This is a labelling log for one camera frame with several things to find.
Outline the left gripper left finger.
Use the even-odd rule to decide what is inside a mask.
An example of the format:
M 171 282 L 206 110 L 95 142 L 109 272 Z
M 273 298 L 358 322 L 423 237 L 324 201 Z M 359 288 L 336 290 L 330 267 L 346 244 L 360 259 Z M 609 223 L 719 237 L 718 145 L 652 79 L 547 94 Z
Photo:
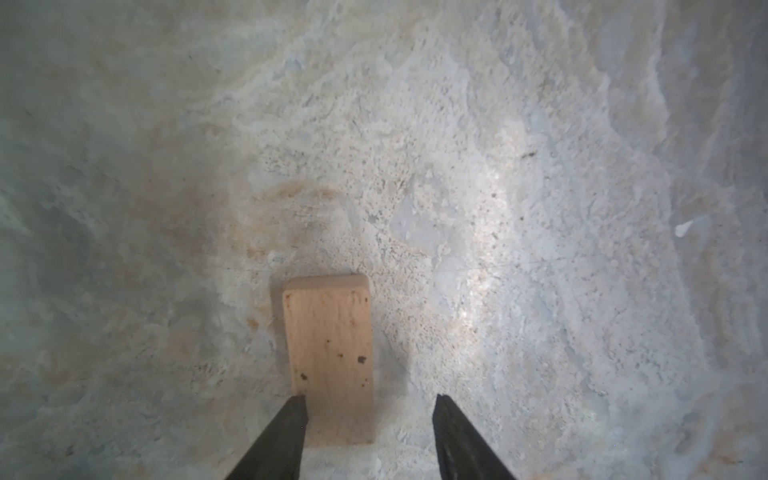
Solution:
M 307 425 L 306 398 L 303 395 L 292 396 L 227 475 L 226 480 L 298 479 Z

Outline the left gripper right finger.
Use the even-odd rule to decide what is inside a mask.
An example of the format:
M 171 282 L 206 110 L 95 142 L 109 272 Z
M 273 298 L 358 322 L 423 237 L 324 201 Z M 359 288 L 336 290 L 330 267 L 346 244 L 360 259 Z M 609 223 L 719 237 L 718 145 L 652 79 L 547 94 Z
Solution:
M 515 480 L 450 396 L 437 395 L 432 422 L 443 480 Z

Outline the plain wooden block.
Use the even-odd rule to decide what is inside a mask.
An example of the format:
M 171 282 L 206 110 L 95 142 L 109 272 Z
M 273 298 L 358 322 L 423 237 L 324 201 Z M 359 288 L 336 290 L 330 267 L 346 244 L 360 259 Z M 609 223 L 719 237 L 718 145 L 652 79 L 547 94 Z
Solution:
M 305 445 L 375 441 L 372 301 L 364 275 L 289 281 L 282 294 L 293 393 L 305 397 Z

